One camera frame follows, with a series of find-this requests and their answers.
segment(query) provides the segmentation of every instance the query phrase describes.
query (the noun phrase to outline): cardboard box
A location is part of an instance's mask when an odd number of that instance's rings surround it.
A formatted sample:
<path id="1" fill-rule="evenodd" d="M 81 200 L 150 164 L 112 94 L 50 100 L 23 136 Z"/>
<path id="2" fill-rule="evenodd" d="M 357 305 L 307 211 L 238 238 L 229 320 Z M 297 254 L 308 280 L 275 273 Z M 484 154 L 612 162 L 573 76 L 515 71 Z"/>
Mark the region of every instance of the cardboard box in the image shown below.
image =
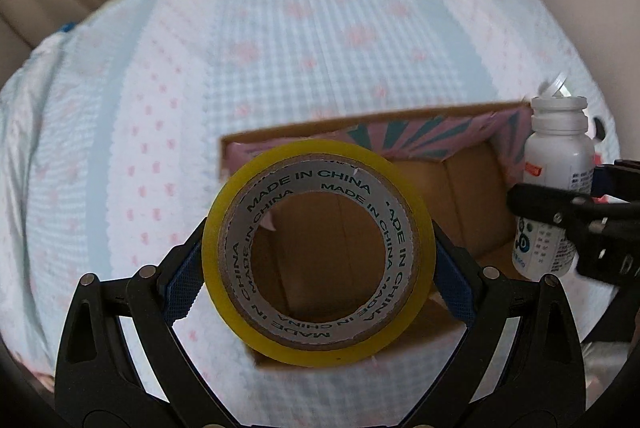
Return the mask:
<path id="1" fill-rule="evenodd" d="M 523 113 L 521 123 L 527 122 L 530 109 L 524 103 L 430 108 L 245 132 L 223 137 L 221 148 L 228 153 L 237 144 L 256 145 L 253 151 L 259 151 L 263 142 L 329 134 L 363 124 L 436 116 L 485 117 L 509 111 L 513 114 L 514 110 Z M 517 278 L 511 264 L 515 221 L 506 206 L 509 183 L 494 139 L 491 136 L 470 144 L 439 162 L 421 158 L 392 162 L 413 183 L 431 216 L 454 243 L 467 248 L 481 265 L 495 265 Z M 221 168 L 228 169 L 233 164 L 230 155 L 223 157 Z M 276 309 L 300 320 L 322 322 L 354 312 L 369 299 L 380 282 L 385 250 L 380 232 L 366 211 L 346 197 L 312 193 L 279 202 L 271 212 L 274 231 L 258 228 L 252 271 L 261 294 Z M 334 272 L 332 260 L 335 263 L 336 257 L 343 265 L 347 259 L 350 270 Z M 459 325 L 437 296 L 433 298 L 427 300 L 412 325 L 379 353 L 380 357 L 427 343 Z M 283 366 L 251 353 L 261 367 Z"/>

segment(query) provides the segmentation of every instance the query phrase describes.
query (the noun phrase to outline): cardboard tape core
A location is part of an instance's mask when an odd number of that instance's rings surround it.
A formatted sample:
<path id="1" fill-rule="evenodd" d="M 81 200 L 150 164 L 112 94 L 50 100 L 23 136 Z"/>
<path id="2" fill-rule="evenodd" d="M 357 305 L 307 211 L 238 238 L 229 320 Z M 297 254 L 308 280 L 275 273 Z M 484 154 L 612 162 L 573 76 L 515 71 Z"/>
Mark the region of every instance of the cardboard tape core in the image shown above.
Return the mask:
<path id="1" fill-rule="evenodd" d="M 303 322 L 278 312 L 252 273 L 252 243 L 264 214 L 307 192 L 359 204 L 385 245 L 385 270 L 375 293 L 353 314 L 331 322 Z M 211 208 L 202 246 L 207 289 L 228 325 L 255 350 L 303 366 L 356 361 L 395 339 L 426 300 L 434 259 L 431 219 L 396 168 L 364 148 L 327 140 L 274 148 L 238 170 Z"/>

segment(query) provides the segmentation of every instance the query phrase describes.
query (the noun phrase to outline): red and white object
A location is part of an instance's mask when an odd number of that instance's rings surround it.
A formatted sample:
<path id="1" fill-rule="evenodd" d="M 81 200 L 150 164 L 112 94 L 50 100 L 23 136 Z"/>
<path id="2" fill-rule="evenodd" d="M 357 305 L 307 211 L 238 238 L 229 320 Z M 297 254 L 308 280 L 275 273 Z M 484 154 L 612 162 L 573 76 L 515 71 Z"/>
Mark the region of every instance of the red and white object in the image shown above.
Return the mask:
<path id="1" fill-rule="evenodd" d="M 587 99 L 540 97 L 531 107 L 534 133 L 525 143 L 524 182 L 589 194 L 595 152 L 586 135 Z M 576 251 L 564 230 L 526 218 L 518 218 L 517 228 L 512 260 L 521 275 L 538 281 L 569 271 Z"/>

